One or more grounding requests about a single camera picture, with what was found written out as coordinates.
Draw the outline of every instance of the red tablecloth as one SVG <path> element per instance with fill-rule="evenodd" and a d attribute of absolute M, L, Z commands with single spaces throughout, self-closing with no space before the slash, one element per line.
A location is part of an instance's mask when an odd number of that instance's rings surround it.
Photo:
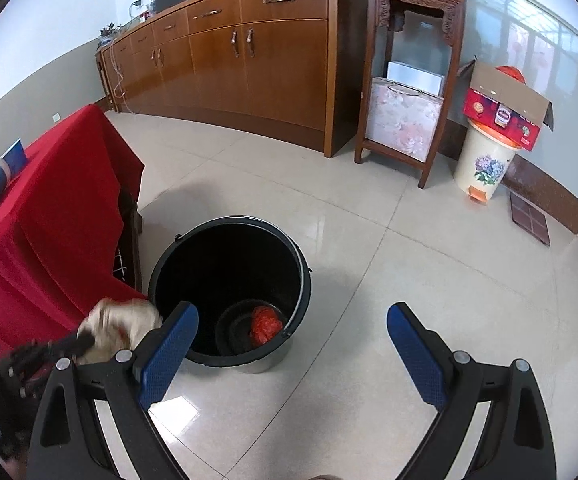
<path fill-rule="evenodd" d="M 26 150 L 29 164 L 0 201 L 0 355 L 61 338 L 102 298 L 142 297 L 112 275 L 122 219 L 144 165 L 89 105 Z"/>

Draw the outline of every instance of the white box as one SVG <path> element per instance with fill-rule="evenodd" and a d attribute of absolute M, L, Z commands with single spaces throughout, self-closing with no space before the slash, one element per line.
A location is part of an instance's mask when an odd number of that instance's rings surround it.
<path fill-rule="evenodd" d="M 396 81 L 428 94 L 440 95 L 443 77 L 398 61 L 390 61 L 387 67 L 387 79 Z"/>

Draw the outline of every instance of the cardboard box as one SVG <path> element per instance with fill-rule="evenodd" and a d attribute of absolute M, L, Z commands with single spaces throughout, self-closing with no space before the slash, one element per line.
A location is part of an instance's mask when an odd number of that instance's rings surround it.
<path fill-rule="evenodd" d="M 486 124 L 528 151 L 536 143 L 540 124 L 554 129 L 552 104 L 538 92 L 478 60 L 461 67 L 459 75 L 470 71 L 472 79 L 463 107 L 467 117 Z"/>

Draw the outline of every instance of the wooden stand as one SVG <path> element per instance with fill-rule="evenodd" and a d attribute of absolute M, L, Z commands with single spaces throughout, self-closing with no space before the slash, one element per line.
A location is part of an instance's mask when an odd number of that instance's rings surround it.
<path fill-rule="evenodd" d="M 445 128 L 445 121 L 447 120 L 451 96 L 456 82 L 458 63 L 460 61 L 460 50 L 463 43 L 464 1 L 465 0 L 369 0 L 367 10 L 367 49 L 365 54 L 363 96 L 354 157 L 356 163 L 359 164 L 361 162 L 363 149 L 382 153 L 383 155 L 402 160 L 410 166 L 421 169 L 422 176 L 418 181 L 418 187 L 421 189 L 425 187 Z M 440 97 L 443 99 L 443 104 L 440 109 L 440 116 L 431 142 L 431 147 L 429 148 L 429 154 L 424 162 L 385 146 L 384 144 L 365 138 L 371 98 L 371 81 L 373 79 L 371 67 L 375 55 L 376 31 L 378 27 L 387 26 L 387 42 L 384 53 L 383 74 L 386 75 L 387 64 L 391 59 L 391 53 L 393 51 L 393 34 L 399 27 L 397 23 L 397 14 L 393 12 L 394 9 L 401 11 L 414 10 L 419 14 L 426 14 L 435 18 L 442 17 L 443 40 L 451 48 L 448 73 L 444 81 L 442 93 L 440 94 Z"/>

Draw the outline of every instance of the red plastic bag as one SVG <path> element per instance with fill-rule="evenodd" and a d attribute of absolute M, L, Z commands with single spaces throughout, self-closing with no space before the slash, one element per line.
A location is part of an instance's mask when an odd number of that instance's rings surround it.
<path fill-rule="evenodd" d="M 251 315 L 251 343 L 254 348 L 264 345 L 283 329 L 275 310 L 269 306 L 257 306 Z"/>

